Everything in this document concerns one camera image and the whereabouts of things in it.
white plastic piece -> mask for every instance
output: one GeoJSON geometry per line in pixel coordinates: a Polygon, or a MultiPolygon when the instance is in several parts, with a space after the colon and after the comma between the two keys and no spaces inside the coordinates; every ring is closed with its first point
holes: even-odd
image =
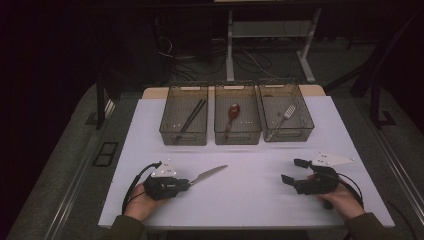
{"type": "Polygon", "coordinates": [[[171,161],[162,162],[162,164],[152,172],[151,176],[154,178],[159,177],[173,177],[177,174],[175,172],[174,167],[171,165],[171,161]]]}
{"type": "Polygon", "coordinates": [[[314,166],[325,166],[332,167],[337,165],[343,165],[348,163],[354,163],[355,159],[338,156],[331,153],[319,152],[315,160],[312,161],[314,166]]]}

fork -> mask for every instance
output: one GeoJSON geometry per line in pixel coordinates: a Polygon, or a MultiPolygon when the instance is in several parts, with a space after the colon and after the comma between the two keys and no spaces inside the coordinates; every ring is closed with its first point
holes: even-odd
{"type": "Polygon", "coordinates": [[[278,125],[275,127],[275,130],[265,139],[265,141],[268,142],[269,140],[271,140],[271,138],[277,133],[278,128],[281,126],[281,124],[283,124],[284,121],[286,121],[293,115],[294,110],[296,110],[296,106],[291,104],[284,113],[283,119],[278,123],[278,125]]]}

spoon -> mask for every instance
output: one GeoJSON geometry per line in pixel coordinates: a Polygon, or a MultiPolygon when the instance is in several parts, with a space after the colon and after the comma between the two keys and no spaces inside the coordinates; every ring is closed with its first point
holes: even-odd
{"type": "Polygon", "coordinates": [[[228,109],[228,117],[230,120],[228,121],[227,127],[225,128],[225,139],[228,139],[228,132],[231,129],[231,124],[233,123],[234,119],[236,119],[240,114],[240,106],[235,103],[231,105],[230,109],[228,109]]]}

chopsticks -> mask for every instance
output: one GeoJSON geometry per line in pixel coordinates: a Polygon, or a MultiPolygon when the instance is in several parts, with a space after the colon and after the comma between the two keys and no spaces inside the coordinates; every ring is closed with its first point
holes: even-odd
{"type": "MultiPolygon", "coordinates": [[[[194,118],[197,116],[197,114],[200,112],[200,110],[202,109],[202,107],[205,105],[206,103],[206,99],[200,99],[199,102],[197,103],[196,107],[193,109],[193,111],[191,112],[190,116],[188,117],[187,121],[184,123],[184,126],[181,128],[180,133],[184,133],[187,128],[190,126],[191,122],[193,122],[194,118]]],[[[174,142],[179,141],[183,136],[178,135],[174,142]]]]}

hand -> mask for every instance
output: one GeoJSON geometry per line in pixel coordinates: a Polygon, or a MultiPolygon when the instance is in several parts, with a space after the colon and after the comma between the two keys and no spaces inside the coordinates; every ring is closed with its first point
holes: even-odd
{"type": "Polygon", "coordinates": [[[317,194],[316,196],[320,199],[331,202],[344,221],[365,213],[361,204],[359,204],[355,197],[353,197],[353,194],[340,183],[333,192],[317,194]]]}
{"type": "Polygon", "coordinates": [[[144,193],[143,183],[140,183],[131,193],[130,201],[125,209],[124,215],[142,222],[146,220],[157,207],[165,202],[166,200],[155,201],[149,197],[149,195],[144,193]]]}

